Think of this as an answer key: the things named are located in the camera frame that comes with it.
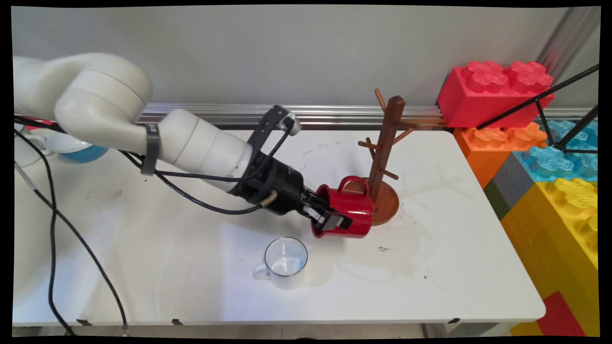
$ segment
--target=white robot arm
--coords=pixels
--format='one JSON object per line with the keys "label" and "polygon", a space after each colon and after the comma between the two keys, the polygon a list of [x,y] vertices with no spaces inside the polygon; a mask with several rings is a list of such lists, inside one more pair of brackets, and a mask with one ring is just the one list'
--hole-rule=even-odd
{"label": "white robot arm", "polygon": [[[15,113],[57,121],[69,134],[103,147],[146,153],[135,125],[152,92],[135,64],[102,53],[51,61],[13,57]],[[176,109],[159,123],[159,159],[190,173],[238,178],[252,154],[246,142]],[[207,181],[229,191],[235,182]]]}
{"label": "white robot arm", "polygon": [[[99,146],[139,154],[147,151],[146,129],[136,122],[152,85],[126,59],[103,53],[51,61],[14,56],[13,91],[16,114],[56,121],[67,133]],[[300,130],[295,115],[281,107],[275,106],[268,115],[274,115],[278,126],[291,135]],[[267,155],[259,149],[271,130],[267,122],[266,118],[260,122],[260,128],[266,126],[264,137],[254,133],[244,142],[176,109],[159,123],[159,159],[189,173],[227,178],[244,178],[259,168],[256,178],[244,181],[205,181],[252,204],[274,190],[278,196],[267,210],[279,215],[296,210],[321,230],[336,225],[348,229],[352,220],[304,187],[299,172],[274,158],[265,162]]]}

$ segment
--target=stain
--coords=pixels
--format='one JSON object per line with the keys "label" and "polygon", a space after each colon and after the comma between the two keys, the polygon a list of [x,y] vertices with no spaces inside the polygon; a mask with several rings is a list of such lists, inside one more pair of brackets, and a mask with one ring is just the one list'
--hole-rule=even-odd
{"label": "stain", "polygon": [[321,143],[321,144],[319,144],[319,146],[318,146],[317,148],[314,148],[314,149],[312,149],[312,150],[310,150],[310,151],[308,151],[308,152],[304,153],[302,156],[304,157],[304,156],[306,156],[306,154],[308,154],[308,153],[312,153],[312,152],[314,152],[314,151],[317,151],[317,150],[319,150],[319,149],[321,149],[321,148],[325,148],[325,147],[329,147],[329,145],[328,145],[328,144]]}

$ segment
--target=white mug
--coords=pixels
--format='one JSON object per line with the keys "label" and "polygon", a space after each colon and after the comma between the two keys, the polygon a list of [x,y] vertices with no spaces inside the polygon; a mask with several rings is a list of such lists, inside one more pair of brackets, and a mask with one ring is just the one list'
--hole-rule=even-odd
{"label": "white mug", "polygon": [[[15,124],[15,129],[17,129],[27,140],[32,142],[40,151],[45,155],[50,155],[51,150],[47,147],[47,139],[44,136],[40,135],[32,135],[30,131],[23,127],[23,125]],[[36,153],[34,148],[30,147],[30,145],[23,141],[22,138],[17,136],[17,134],[13,134],[15,136],[15,162],[19,167],[26,167],[28,165],[32,165],[36,161],[40,159],[40,155]]]}
{"label": "white mug", "polygon": [[281,289],[295,289],[304,281],[307,261],[306,246],[294,237],[283,236],[268,245],[264,262],[255,267],[253,276],[271,279]]}

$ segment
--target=wooden mug stand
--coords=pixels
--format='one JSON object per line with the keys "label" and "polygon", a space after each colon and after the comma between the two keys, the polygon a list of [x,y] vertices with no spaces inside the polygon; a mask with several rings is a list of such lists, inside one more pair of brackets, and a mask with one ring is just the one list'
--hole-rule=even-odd
{"label": "wooden mug stand", "polygon": [[[414,129],[418,129],[420,125],[401,120],[401,114],[404,112],[404,106],[406,105],[406,101],[403,100],[402,97],[396,95],[389,99],[389,103],[385,105],[379,89],[376,89],[375,93],[378,103],[382,108],[382,112],[384,113],[382,129],[378,135],[378,142],[373,144],[368,137],[365,139],[365,142],[359,141],[358,145],[369,148],[370,155],[372,156],[370,175],[363,179],[368,182],[370,198],[374,203],[372,225],[378,226],[388,222],[400,207],[400,199],[395,190],[391,185],[383,182],[383,176],[388,176],[395,180],[400,178],[396,174],[386,170],[387,161],[391,154],[391,147],[410,134]],[[398,129],[405,129],[405,131],[395,137]],[[349,187],[351,189],[358,188],[359,183],[351,183]]]}

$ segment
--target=white wall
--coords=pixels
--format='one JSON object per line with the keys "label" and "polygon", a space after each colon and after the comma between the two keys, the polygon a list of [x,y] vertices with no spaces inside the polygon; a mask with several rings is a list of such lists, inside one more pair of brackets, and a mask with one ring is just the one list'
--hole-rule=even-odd
{"label": "white wall", "polygon": [[13,54],[102,51],[140,65],[153,102],[434,105],[457,65],[531,61],[566,8],[12,7]]}

